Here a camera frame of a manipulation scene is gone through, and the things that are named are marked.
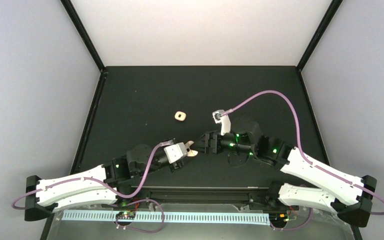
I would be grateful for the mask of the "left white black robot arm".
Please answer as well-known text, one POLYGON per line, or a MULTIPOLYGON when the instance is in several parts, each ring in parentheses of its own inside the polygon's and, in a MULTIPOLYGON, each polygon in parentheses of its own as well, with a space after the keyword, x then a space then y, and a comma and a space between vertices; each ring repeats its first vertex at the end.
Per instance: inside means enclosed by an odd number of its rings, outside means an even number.
POLYGON ((54 179, 37 175, 26 179, 24 220, 34 222, 73 207, 119 205, 133 199, 147 177, 163 168, 182 168, 198 152, 192 142, 162 142, 155 147, 139 144, 125 155, 83 172, 54 179))

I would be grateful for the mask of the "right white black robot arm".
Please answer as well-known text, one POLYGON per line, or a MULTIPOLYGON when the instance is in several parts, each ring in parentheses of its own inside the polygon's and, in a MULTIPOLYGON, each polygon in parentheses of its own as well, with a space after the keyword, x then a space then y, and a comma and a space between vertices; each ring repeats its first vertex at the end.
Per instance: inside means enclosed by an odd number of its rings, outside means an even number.
POLYGON ((377 179, 353 176, 332 168, 315 158, 301 154, 298 147, 279 138, 266 136, 259 124, 249 118, 237 118, 230 130, 222 120, 221 130, 204 133, 191 148, 205 154, 229 152, 271 166, 284 174, 300 178, 312 187, 274 182, 266 193, 265 204, 273 210, 286 206, 305 206, 336 215, 343 222, 364 228, 372 215, 377 179))

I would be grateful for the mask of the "cream earbud charging case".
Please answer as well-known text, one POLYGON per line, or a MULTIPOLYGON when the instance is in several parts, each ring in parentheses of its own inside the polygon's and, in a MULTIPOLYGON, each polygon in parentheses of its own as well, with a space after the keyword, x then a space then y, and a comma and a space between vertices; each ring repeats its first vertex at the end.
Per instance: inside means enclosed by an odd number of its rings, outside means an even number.
POLYGON ((184 145, 186 147, 187 157, 196 157, 198 155, 198 151, 192 149, 192 145, 194 144, 194 141, 189 140, 184 145))

